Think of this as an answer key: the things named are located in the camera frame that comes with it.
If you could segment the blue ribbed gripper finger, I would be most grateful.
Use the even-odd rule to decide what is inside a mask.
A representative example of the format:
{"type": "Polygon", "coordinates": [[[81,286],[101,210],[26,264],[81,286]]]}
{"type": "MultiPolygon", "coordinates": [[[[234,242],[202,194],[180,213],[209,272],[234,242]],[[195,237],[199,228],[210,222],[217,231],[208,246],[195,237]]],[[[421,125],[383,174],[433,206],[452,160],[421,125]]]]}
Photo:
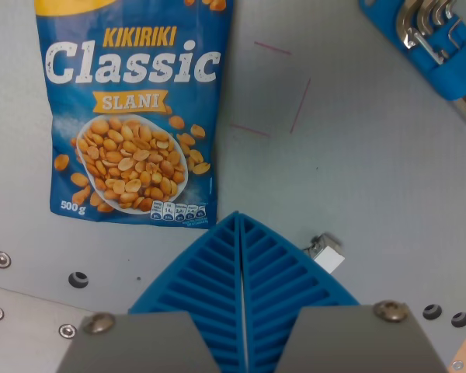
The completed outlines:
{"type": "Polygon", "coordinates": [[[284,237],[239,216],[250,372],[444,372],[410,308],[360,304],[284,237]]]}
{"type": "Polygon", "coordinates": [[[243,372],[239,213],[185,249],[128,309],[130,315],[186,312],[222,372],[243,372]]]}

